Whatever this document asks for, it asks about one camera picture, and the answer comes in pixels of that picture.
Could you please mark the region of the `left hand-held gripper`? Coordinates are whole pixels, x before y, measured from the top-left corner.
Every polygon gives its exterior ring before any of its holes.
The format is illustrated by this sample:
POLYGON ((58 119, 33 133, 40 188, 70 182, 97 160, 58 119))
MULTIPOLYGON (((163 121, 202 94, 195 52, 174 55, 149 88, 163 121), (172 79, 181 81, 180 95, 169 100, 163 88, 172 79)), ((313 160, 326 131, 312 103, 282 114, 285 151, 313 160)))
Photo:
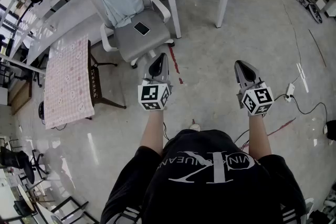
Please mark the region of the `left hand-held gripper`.
POLYGON ((145 111, 164 110, 172 94, 169 79, 169 62, 167 54, 151 58, 145 66, 144 79, 138 86, 138 102, 145 111), (158 77, 163 71, 163 80, 158 77))

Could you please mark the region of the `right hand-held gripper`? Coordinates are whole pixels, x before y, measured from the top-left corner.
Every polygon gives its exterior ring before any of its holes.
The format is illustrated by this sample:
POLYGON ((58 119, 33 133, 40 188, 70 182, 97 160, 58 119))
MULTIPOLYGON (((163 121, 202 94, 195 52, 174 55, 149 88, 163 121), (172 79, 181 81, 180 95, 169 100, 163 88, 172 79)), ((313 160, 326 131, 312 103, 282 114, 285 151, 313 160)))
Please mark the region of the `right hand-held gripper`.
POLYGON ((275 100, 271 88, 262 81, 259 70, 242 60, 235 62, 234 70, 238 83, 256 83, 240 89, 237 94, 240 108, 246 108, 248 115, 266 114, 275 100))

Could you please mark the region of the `person's right forearm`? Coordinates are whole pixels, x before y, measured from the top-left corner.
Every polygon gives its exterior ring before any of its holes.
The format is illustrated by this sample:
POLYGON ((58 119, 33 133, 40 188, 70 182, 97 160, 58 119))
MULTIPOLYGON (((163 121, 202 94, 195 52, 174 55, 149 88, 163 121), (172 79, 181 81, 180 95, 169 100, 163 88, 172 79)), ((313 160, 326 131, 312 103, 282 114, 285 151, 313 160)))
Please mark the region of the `person's right forearm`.
POLYGON ((271 147, 261 115, 249 117, 249 155, 256 160, 271 155, 271 147))

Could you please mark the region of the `person's left forearm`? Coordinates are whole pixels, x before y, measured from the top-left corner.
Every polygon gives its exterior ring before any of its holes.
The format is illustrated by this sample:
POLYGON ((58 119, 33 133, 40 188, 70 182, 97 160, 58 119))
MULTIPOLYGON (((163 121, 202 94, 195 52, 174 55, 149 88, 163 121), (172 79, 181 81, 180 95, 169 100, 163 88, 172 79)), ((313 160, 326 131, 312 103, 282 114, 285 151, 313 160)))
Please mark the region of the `person's left forearm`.
POLYGON ((149 118, 143 132, 140 146, 154 150, 159 155, 163 152, 163 111, 150 111, 149 118))

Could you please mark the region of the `grey white office chair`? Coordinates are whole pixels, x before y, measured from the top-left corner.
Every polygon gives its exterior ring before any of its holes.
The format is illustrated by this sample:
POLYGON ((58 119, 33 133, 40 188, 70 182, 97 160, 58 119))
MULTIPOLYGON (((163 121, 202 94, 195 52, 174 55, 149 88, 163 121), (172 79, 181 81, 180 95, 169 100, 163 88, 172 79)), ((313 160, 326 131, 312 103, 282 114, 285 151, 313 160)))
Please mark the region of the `grey white office chair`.
POLYGON ((137 60, 145 54, 155 55, 155 49, 163 44, 174 46, 170 32, 166 26, 171 17, 170 11, 160 0, 143 0, 144 10, 136 14, 131 23, 115 28, 107 18, 102 0, 91 0, 96 13, 102 20, 100 36, 106 52, 119 52, 124 61, 132 68, 137 67, 137 60), (142 36, 133 27, 142 22, 150 28, 150 32, 142 36))

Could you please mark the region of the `brown cardboard piece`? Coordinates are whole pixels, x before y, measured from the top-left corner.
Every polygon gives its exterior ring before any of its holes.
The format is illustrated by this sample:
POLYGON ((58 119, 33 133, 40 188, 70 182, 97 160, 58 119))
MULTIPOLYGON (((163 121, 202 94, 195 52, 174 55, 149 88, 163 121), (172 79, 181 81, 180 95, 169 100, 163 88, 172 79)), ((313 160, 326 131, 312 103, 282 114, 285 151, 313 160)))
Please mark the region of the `brown cardboard piece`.
POLYGON ((32 98, 32 81, 17 81, 9 92, 8 104, 15 115, 32 98))

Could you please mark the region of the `black mesh office chair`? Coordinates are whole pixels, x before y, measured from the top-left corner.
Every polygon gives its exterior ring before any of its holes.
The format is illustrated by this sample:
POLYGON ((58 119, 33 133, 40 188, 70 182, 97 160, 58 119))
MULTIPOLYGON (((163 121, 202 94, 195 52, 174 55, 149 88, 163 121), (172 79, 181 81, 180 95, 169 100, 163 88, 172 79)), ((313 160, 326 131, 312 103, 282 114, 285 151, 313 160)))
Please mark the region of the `black mesh office chair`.
POLYGON ((49 172, 45 171, 40 166, 40 159, 44 157, 43 153, 35 155, 37 150, 32 150, 32 159, 24 151, 13 152, 3 146, 0 147, 0 168, 3 167, 12 167, 16 169, 23 170, 25 173, 24 177, 21 177, 20 180, 28 180, 31 184, 35 182, 35 173, 36 171, 41 178, 41 180, 46 180, 47 177, 43 176, 48 175, 49 172))

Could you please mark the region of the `black smartphone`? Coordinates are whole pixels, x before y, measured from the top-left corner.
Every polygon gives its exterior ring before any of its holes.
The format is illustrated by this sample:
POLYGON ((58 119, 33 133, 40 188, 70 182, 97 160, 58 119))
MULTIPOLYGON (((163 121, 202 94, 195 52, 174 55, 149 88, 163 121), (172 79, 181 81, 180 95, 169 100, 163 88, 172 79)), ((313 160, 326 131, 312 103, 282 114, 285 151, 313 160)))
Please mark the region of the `black smartphone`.
POLYGON ((133 27, 137 32, 139 32, 142 36, 145 36, 147 33, 150 32, 150 28, 143 24, 142 22, 138 22, 133 27))

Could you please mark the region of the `white power strip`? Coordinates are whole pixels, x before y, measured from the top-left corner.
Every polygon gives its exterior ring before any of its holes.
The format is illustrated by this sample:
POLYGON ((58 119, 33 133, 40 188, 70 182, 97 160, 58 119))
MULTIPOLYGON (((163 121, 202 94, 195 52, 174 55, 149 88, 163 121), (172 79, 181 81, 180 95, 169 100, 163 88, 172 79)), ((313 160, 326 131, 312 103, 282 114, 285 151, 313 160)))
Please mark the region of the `white power strip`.
POLYGON ((288 87, 287 87, 287 90, 286 90, 286 94, 285 94, 285 96, 284 96, 284 99, 285 99, 287 102, 291 102, 291 99, 292 99, 294 90, 295 90, 295 86, 294 86, 294 84, 293 84, 293 83, 288 84, 288 87))

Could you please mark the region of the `black metal lattice table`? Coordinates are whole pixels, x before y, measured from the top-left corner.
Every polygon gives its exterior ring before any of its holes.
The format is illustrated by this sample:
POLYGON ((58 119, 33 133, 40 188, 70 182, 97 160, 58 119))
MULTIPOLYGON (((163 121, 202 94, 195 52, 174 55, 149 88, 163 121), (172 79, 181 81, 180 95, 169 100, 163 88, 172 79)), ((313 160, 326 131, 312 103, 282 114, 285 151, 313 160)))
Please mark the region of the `black metal lattice table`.
POLYGON ((103 97, 99 75, 100 66, 117 67, 118 65, 112 62, 98 62, 91 53, 91 41, 88 40, 88 76, 92 106, 95 107, 96 104, 105 104, 115 108, 126 109, 125 101, 123 102, 124 104, 118 104, 103 97))

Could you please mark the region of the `thin brown stick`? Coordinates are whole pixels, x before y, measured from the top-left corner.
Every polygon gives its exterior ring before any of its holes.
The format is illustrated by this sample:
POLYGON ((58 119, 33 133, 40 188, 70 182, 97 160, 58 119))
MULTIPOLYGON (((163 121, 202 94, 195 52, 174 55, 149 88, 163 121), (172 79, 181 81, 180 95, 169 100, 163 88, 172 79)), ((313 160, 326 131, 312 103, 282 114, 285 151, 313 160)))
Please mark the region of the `thin brown stick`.
POLYGON ((320 47, 319 47, 319 45, 318 45, 318 43, 317 43, 317 41, 316 41, 316 39, 315 39, 315 37, 314 37, 312 31, 311 31, 310 29, 308 29, 308 31, 309 31, 309 33, 310 33, 310 35, 311 35, 311 37, 312 37, 312 39, 313 39, 313 41, 314 41, 316 47, 317 47, 317 50, 318 50, 318 52, 319 52, 319 54, 320 54, 320 57, 321 57, 321 59, 322 59, 322 62, 323 62, 323 64, 324 64, 324 67, 326 68, 326 67, 327 67, 327 64, 326 64, 326 61, 325 61, 325 59, 324 59, 324 56, 323 56, 323 54, 322 54, 322 52, 321 52, 321 49, 320 49, 320 47))

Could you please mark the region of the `pink patterned tablecloth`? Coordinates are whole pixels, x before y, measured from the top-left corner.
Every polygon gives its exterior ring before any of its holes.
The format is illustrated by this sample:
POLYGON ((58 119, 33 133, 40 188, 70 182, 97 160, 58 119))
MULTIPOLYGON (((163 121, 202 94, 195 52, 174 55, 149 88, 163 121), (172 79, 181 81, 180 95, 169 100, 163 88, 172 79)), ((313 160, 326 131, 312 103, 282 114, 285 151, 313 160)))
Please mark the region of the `pink patterned tablecloth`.
POLYGON ((88 36, 53 49, 50 55, 44 87, 45 128, 53 129, 93 116, 88 36))

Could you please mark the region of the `long white desk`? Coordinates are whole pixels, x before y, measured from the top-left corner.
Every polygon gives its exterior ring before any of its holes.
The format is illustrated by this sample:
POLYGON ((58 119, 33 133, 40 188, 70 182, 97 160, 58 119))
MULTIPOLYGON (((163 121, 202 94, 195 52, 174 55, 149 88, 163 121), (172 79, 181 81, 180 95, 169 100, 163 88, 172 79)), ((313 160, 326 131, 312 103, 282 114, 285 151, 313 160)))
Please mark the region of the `long white desk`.
POLYGON ((29 69, 32 62, 56 40, 94 14, 88 0, 68 0, 55 9, 60 1, 43 0, 41 4, 36 4, 23 17, 23 25, 15 35, 10 54, 0 53, 0 59, 29 69), (33 35, 33 40, 28 54, 23 61, 16 60, 14 55, 29 34, 33 35))

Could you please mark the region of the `person's black printed t-shirt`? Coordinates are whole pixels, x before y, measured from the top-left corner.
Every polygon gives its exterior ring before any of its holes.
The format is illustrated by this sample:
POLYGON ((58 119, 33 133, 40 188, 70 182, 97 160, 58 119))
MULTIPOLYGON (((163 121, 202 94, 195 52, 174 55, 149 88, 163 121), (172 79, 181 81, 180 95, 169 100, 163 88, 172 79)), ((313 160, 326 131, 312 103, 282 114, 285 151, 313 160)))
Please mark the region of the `person's black printed t-shirt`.
POLYGON ((143 224, 298 224, 306 214, 283 157, 254 159, 219 130, 182 130, 162 154, 140 146, 100 222, 124 221, 129 209, 143 224))

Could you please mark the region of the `black equipment pile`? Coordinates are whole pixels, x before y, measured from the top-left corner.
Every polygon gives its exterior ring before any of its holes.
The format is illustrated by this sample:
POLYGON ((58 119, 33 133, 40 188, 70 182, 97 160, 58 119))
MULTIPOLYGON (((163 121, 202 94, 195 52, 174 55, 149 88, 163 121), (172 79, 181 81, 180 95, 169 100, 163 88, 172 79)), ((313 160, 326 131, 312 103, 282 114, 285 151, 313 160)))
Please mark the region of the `black equipment pile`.
POLYGON ((336 183, 332 185, 322 208, 312 211, 307 224, 336 224, 336 183))

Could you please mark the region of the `wooden stool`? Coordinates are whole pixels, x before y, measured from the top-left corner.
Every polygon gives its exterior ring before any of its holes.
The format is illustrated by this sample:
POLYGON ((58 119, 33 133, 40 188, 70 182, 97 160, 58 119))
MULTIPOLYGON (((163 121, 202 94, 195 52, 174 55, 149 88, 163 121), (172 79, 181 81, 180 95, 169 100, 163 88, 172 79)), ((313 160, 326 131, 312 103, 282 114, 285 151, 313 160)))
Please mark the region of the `wooden stool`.
POLYGON ((37 204, 45 205, 46 203, 54 202, 54 200, 45 200, 46 195, 30 196, 21 185, 17 186, 19 192, 19 201, 14 202, 14 209, 20 217, 28 217, 40 215, 40 217, 47 223, 47 220, 37 204))

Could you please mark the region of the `black metal frame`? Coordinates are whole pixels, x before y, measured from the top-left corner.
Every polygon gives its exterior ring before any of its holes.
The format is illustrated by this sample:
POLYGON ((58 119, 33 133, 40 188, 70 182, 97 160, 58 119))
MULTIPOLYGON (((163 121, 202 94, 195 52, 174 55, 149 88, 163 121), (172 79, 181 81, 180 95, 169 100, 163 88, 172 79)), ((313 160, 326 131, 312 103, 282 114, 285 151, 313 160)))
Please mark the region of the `black metal frame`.
POLYGON ((99 220, 87 211, 89 201, 79 202, 72 196, 67 197, 51 210, 61 224, 100 224, 99 220))

